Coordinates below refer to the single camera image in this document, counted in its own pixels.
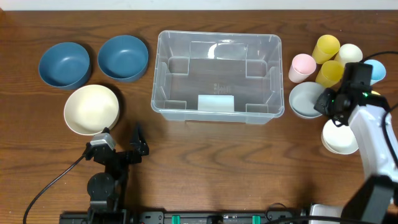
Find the light blue plastic cup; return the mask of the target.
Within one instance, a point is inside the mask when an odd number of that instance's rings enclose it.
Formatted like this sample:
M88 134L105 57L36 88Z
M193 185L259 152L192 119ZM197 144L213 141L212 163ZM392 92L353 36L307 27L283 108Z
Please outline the light blue plastic cup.
M377 60L369 59L369 60L366 60L364 63L373 66L373 70L372 70L372 74L371 74L371 85L373 85L385 78L386 68L381 62L379 62Z

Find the cream plastic cup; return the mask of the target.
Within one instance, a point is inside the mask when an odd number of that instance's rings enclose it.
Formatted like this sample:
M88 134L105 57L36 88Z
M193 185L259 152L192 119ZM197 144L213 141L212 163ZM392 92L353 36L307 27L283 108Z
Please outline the cream plastic cup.
M344 44L334 60L345 66L346 63L360 62L363 59L362 50L354 44Z

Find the pink plastic cup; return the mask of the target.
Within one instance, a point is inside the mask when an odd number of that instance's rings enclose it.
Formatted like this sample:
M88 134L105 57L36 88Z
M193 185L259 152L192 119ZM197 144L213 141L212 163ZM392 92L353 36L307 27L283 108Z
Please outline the pink plastic cup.
M289 79L294 83L303 82L317 68L315 59L309 54L296 55L290 66Z

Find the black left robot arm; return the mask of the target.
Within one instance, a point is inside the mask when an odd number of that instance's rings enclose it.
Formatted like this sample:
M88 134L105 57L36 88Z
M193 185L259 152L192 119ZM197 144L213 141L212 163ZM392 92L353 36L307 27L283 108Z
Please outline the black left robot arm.
M104 128L95 134L86 144L83 157L89 161L104 165L104 172L95 174L87 185L90 196L90 208L96 212L115 212L121 206L126 190L129 166L142 162L142 157L149 154L149 147L139 124L134 128L129 141L131 149L118 152L116 142Z

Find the small grey bowl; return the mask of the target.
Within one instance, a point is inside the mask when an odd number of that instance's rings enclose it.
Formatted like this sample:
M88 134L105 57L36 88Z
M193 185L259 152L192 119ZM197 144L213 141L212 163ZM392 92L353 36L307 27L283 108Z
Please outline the small grey bowl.
M295 86L289 95L293 112L303 119L314 119L322 114L314 109L315 103L325 88L316 82L303 82Z

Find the small white bowl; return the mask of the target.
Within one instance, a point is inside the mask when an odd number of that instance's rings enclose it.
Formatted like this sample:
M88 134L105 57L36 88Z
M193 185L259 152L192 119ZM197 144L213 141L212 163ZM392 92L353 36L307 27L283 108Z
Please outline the small white bowl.
M348 126L335 126L331 119L323 127L321 141L330 152L335 154L348 155L359 149L352 130Z

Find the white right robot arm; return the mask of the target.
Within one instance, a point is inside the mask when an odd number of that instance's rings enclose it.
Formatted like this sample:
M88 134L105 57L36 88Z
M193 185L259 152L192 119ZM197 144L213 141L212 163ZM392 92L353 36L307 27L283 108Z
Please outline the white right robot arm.
M397 203L397 139L390 124L391 111L385 97L371 92L372 66L345 65L340 88L327 88L315 110L337 127L349 127L358 144L366 181L343 207L314 205L309 223L397 223L388 211Z

